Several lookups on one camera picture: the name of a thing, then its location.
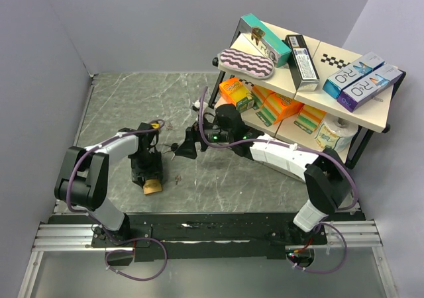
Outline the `black-headed keys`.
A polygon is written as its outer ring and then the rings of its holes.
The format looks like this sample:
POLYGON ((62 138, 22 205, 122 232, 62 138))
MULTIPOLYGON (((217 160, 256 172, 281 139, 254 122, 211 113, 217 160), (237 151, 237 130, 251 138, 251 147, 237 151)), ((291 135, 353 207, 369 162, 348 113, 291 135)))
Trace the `black-headed keys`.
POLYGON ((171 153, 172 157, 171 157, 171 161, 174 160, 174 158, 176 157, 176 151, 177 149, 180 147, 180 145, 178 143, 172 143, 172 144, 164 144, 166 151, 164 152, 164 154, 166 153, 171 153))

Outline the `brass padlock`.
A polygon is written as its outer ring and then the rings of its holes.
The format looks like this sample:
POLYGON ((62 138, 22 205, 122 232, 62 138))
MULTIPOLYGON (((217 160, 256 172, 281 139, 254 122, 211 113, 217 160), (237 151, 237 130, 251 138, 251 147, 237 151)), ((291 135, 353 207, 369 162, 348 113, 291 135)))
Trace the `brass padlock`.
POLYGON ((162 184, 159 179, 148 179, 145 181, 142 189, 145 195, 150 195, 152 193, 161 192, 162 184))

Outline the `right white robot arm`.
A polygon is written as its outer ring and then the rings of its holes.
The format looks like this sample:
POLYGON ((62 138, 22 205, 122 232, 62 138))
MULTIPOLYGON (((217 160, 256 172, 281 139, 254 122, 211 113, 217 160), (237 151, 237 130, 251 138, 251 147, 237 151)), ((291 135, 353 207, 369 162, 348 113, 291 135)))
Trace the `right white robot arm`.
POLYGON ((342 203, 348 194, 356 194, 356 184, 334 149, 302 148, 250 128, 232 104, 219 106, 212 122, 207 120, 210 113, 206 103, 196 101, 191 108, 197 120, 187 128, 176 155, 195 159, 196 143, 201 150, 230 148, 239 156, 274 166, 306 184, 308 199, 289 229, 295 243, 306 243, 316 226, 344 209, 342 203))

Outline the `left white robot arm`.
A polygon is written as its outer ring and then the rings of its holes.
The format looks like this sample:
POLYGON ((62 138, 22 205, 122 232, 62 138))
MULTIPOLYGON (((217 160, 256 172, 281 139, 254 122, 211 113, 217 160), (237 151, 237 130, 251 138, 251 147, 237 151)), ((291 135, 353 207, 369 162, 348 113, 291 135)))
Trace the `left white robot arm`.
POLYGON ((108 198, 109 168, 128 158, 132 182, 147 194, 160 192, 165 175, 156 145, 163 126, 163 120, 140 123, 138 128, 122 128, 98 144, 72 146, 66 151, 54 195, 71 212, 92 220, 94 238, 114 246, 150 244, 151 232, 147 228, 133 230, 129 216, 108 198))

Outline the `orange green box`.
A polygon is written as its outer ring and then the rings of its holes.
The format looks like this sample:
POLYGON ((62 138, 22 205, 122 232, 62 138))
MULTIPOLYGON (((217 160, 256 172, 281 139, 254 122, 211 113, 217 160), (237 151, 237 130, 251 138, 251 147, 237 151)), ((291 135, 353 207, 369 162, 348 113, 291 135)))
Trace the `orange green box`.
POLYGON ((252 93, 238 78, 233 77, 219 84, 221 97, 236 107, 236 110, 243 113, 254 106, 252 93))

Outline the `striped sponge pack behind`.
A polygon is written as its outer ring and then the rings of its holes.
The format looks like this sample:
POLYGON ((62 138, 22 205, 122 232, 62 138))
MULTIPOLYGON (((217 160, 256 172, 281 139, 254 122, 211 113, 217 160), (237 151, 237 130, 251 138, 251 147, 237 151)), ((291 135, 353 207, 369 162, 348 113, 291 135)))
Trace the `striped sponge pack behind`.
POLYGON ((272 90, 266 89, 265 87, 254 85, 251 89, 252 97, 254 98, 255 106, 260 108, 266 101, 266 99, 272 95, 272 90))

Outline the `striped sponge pack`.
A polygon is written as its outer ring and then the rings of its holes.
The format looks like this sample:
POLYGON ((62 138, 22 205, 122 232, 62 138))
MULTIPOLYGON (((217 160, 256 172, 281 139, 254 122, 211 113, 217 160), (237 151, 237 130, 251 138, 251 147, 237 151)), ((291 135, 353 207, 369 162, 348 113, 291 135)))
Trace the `striped sponge pack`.
POLYGON ((266 101, 266 99, 272 95, 272 90, 266 89, 265 87, 254 85, 251 89, 252 97, 254 98, 255 106, 260 108, 266 101))
POLYGON ((307 134, 312 134, 321 124, 321 121, 326 114, 326 112, 320 109, 304 105, 297 114, 293 123, 307 134))

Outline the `orange sponge pack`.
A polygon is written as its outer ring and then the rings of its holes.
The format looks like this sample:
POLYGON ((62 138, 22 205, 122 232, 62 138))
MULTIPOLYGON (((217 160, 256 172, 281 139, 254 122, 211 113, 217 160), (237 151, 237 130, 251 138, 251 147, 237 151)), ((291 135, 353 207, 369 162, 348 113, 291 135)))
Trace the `orange sponge pack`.
POLYGON ((289 97, 273 93, 261 104, 256 116, 266 125, 278 124, 286 118, 299 113, 303 103, 289 97))

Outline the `pink wavy eye mask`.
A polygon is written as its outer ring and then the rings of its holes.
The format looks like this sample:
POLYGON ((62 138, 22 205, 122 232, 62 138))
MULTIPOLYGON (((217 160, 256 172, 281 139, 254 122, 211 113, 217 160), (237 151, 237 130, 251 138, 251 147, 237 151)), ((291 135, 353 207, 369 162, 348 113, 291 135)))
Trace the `pink wavy eye mask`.
POLYGON ((269 79, 274 74, 274 63, 264 56, 252 55, 227 48, 217 55, 218 64, 256 79, 269 79))

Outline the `teal box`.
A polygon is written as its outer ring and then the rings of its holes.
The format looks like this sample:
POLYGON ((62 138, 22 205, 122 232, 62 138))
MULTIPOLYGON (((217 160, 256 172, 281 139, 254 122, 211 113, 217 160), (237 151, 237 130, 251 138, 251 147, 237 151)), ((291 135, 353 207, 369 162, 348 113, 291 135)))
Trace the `teal box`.
POLYGON ((277 68, 287 63, 292 52, 291 48, 255 15, 242 16, 238 29, 263 56, 273 61, 277 68))

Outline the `black silver box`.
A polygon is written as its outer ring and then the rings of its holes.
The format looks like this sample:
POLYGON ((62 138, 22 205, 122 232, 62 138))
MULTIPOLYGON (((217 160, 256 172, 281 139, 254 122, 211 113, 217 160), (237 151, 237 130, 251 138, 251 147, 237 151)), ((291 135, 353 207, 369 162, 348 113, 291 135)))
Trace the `black silver box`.
POLYGON ((297 91, 315 91, 319 84, 319 75, 313 58, 301 34, 289 34, 285 43, 291 49, 288 65, 297 91))

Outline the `toilet paper roll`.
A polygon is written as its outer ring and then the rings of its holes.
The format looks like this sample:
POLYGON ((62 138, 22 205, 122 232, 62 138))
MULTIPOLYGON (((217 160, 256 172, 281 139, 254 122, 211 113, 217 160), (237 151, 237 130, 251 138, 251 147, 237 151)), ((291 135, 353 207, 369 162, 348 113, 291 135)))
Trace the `toilet paper roll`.
POLYGON ((336 152, 342 152, 350 145, 357 132, 357 124, 326 114, 316 130, 315 141, 322 149, 332 148, 336 152))

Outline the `blue toothpaste box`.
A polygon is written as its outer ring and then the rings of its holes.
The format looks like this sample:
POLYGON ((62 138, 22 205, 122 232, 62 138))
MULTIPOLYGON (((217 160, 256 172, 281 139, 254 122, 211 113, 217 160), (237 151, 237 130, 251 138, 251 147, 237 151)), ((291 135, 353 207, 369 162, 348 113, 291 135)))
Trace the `blue toothpaste box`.
POLYGON ((369 52, 329 76, 323 84, 323 91, 332 98, 337 99, 342 90, 384 64, 385 60, 383 58, 373 52, 369 52))

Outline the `purple toothpaste box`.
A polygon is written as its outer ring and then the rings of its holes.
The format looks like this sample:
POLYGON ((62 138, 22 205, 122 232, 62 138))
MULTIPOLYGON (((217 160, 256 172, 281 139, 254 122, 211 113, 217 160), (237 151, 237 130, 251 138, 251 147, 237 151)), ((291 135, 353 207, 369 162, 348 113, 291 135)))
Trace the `purple toothpaste box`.
POLYGON ((384 64, 342 90, 337 102, 352 113, 371 100, 371 98, 397 82, 401 76, 402 72, 395 66, 384 64))

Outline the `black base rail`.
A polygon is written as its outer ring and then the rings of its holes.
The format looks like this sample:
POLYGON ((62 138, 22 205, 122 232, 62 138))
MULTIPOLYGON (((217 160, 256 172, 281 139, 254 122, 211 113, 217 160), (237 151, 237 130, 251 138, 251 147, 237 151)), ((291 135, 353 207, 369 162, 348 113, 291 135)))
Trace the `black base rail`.
POLYGON ((284 260, 292 246, 326 245, 324 228, 303 232, 283 213, 144 213, 129 215, 131 228, 148 229, 148 246, 114 246, 92 238, 93 248, 134 250, 136 262, 190 258, 265 257, 284 260))

